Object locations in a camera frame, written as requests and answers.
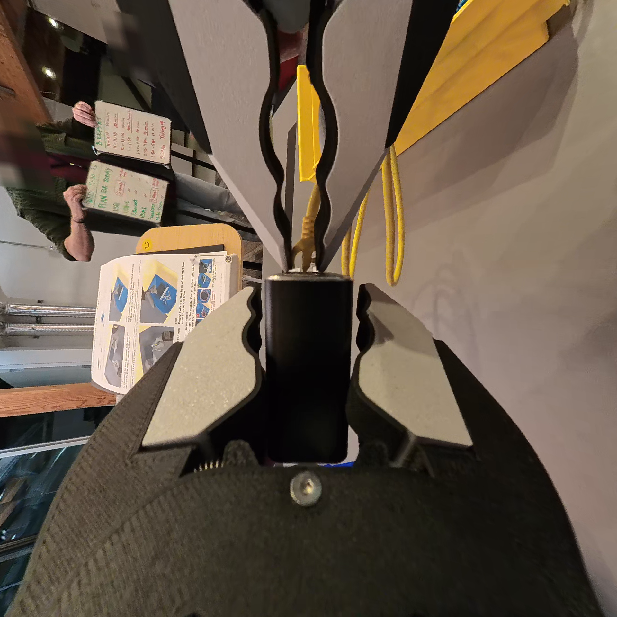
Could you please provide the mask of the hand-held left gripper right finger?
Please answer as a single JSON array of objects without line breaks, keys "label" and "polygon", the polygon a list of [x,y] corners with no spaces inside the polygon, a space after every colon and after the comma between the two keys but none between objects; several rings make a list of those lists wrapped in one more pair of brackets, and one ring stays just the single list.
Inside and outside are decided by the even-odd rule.
[{"label": "hand-held left gripper right finger", "polygon": [[471,435],[432,333],[404,306],[372,283],[359,287],[359,350],[350,396],[349,424],[361,440],[389,449],[418,443],[467,449]]}]

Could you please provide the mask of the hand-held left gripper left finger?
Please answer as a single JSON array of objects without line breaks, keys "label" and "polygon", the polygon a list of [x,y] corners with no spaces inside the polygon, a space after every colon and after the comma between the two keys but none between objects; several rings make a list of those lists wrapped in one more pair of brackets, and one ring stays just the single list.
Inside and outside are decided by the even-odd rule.
[{"label": "hand-held left gripper left finger", "polygon": [[262,386],[260,292],[246,287],[187,335],[143,436],[145,449],[200,444]]}]

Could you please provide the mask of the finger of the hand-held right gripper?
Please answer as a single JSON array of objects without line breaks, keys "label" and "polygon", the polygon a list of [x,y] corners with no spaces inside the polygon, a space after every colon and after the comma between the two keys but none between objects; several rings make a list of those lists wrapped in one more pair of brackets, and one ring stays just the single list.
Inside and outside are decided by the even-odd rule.
[{"label": "finger of the hand-held right gripper", "polygon": [[258,236],[291,268],[284,169],[271,122],[280,79],[277,24],[263,1],[170,1],[211,159]]},{"label": "finger of the hand-held right gripper", "polygon": [[316,267],[335,256],[386,153],[413,1],[312,1],[307,63],[320,99]]}]

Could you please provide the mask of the black network switch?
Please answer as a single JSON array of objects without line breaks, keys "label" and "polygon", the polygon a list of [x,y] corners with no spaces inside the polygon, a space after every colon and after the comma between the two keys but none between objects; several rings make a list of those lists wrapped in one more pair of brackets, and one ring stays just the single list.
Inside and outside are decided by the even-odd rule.
[{"label": "black network switch", "polygon": [[348,450],[353,282],[288,272],[270,276],[264,294],[268,456],[339,463]]}]

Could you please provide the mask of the yellow plastic bin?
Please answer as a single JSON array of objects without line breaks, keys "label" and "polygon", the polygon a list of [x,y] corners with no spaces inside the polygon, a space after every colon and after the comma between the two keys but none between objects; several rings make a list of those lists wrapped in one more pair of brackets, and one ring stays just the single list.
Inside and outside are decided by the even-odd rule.
[{"label": "yellow plastic bin", "polygon": [[[549,20],[570,1],[459,1],[433,67],[394,143],[400,155],[548,42]],[[323,146],[319,97],[297,67],[299,180],[315,182]]]}]

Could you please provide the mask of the person's right hand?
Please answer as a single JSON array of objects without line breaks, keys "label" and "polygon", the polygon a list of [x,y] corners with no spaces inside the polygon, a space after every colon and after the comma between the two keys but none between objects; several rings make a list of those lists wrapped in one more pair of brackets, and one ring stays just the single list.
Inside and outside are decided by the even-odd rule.
[{"label": "person's right hand", "polygon": [[305,61],[307,48],[307,27],[293,33],[277,31],[280,62],[284,63],[297,58],[299,64]]}]

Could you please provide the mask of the whiteboard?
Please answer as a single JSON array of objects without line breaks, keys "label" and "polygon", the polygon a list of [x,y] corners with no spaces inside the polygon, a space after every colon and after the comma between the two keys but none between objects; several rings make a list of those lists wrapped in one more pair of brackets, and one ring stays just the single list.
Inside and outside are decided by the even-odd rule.
[{"label": "whiteboard", "polygon": [[159,227],[170,186],[166,179],[94,160],[89,164],[81,205],[107,217]]},{"label": "whiteboard", "polygon": [[171,164],[171,119],[98,100],[94,104],[97,153]]}]

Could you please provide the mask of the printed instruction sheet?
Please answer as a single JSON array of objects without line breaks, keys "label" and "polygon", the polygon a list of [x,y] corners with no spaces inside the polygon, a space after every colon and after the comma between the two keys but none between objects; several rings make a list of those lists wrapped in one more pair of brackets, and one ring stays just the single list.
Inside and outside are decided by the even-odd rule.
[{"label": "printed instruction sheet", "polygon": [[174,343],[238,291],[238,255],[138,254],[101,266],[91,379],[124,396]]}]

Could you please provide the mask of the wooden ceiling beam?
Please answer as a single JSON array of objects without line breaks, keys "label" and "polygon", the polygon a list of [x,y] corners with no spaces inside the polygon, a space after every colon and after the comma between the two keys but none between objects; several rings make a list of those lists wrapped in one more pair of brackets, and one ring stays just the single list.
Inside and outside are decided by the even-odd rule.
[{"label": "wooden ceiling beam", "polygon": [[114,406],[117,396],[90,383],[59,384],[1,390],[1,418]]}]

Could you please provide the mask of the large glass window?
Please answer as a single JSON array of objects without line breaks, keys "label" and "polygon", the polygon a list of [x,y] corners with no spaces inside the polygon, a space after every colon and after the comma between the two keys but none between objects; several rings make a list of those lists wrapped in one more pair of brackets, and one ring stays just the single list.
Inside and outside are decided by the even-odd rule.
[{"label": "large glass window", "polygon": [[16,591],[66,472],[95,424],[81,410],[1,419],[1,595]]}]

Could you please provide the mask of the silver ventilation duct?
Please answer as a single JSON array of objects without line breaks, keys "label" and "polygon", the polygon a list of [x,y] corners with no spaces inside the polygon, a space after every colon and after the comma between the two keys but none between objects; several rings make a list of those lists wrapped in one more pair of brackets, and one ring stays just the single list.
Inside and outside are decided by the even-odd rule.
[{"label": "silver ventilation duct", "polygon": [[1,303],[1,336],[92,335],[96,309],[65,305]]}]

